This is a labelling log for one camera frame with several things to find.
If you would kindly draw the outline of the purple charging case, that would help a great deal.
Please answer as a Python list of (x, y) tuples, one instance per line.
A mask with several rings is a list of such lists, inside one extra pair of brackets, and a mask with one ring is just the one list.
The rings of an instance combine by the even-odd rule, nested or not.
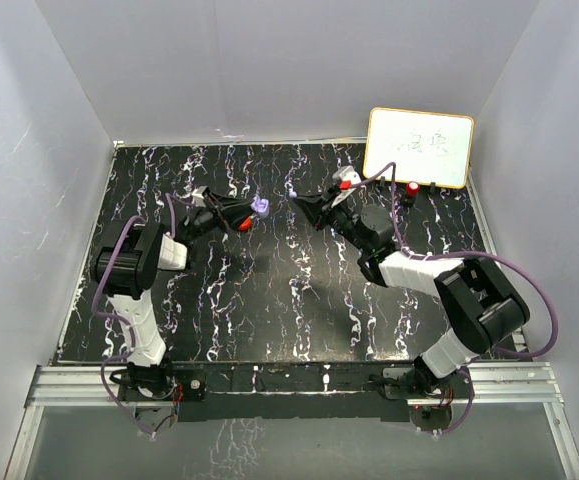
[(252, 203), (250, 204), (250, 208), (260, 218), (266, 218), (269, 214), (269, 200), (255, 196)]

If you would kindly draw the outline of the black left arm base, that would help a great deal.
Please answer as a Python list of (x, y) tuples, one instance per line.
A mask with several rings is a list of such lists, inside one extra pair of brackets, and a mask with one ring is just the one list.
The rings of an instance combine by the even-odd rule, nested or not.
[(122, 399), (140, 397), (154, 401), (200, 402), (206, 396), (206, 374), (170, 362), (149, 367), (129, 363), (113, 372), (110, 381), (120, 387)]

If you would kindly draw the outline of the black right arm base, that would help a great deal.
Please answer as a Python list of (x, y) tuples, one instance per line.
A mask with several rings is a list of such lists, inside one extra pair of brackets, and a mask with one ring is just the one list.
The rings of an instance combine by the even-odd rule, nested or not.
[(389, 400), (430, 401), (432, 406), (447, 406), (456, 400), (467, 400), (469, 381), (454, 373), (438, 380), (426, 371), (410, 367), (387, 367), (372, 374), (370, 381)]

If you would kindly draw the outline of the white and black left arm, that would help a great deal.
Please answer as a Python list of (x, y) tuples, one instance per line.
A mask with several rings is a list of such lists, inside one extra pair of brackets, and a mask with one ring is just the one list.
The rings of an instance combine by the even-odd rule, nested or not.
[(192, 243), (210, 231), (245, 232), (254, 218), (264, 218), (270, 210), (269, 201), (258, 195), (223, 196), (206, 186), (179, 200), (187, 209), (183, 216), (178, 215), (172, 195), (165, 199), (167, 222), (133, 216), (125, 222), (110, 223), (89, 266), (91, 280), (96, 283), (92, 313), (120, 323), (128, 349), (124, 359), (137, 367), (148, 367), (140, 385), (155, 399), (169, 396), (176, 383), (173, 371), (161, 365), (166, 344), (151, 295), (157, 274), (184, 270)]

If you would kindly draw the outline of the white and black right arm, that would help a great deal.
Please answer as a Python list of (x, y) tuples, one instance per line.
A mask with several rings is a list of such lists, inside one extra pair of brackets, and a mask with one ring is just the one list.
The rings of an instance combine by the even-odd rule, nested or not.
[(494, 260), (482, 256), (413, 259), (394, 242), (394, 225), (385, 208), (371, 204), (356, 213), (336, 187), (315, 195), (292, 193), (290, 198), (314, 228), (331, 227), (358, 249), (358, 265), (366, 280), (440, 300), (448, 330), (392, 385), (438, 396), (458, 369), (489, 352), (530, 319), (526, 302)]

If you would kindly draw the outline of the orange earbud charging case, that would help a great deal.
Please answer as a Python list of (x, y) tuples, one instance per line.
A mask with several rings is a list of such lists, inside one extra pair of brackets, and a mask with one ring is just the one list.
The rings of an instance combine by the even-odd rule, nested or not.
[(237, 230), (239, 232), (247, 232), (253, 228), (254, 216), (248, 215), (239, 225)]

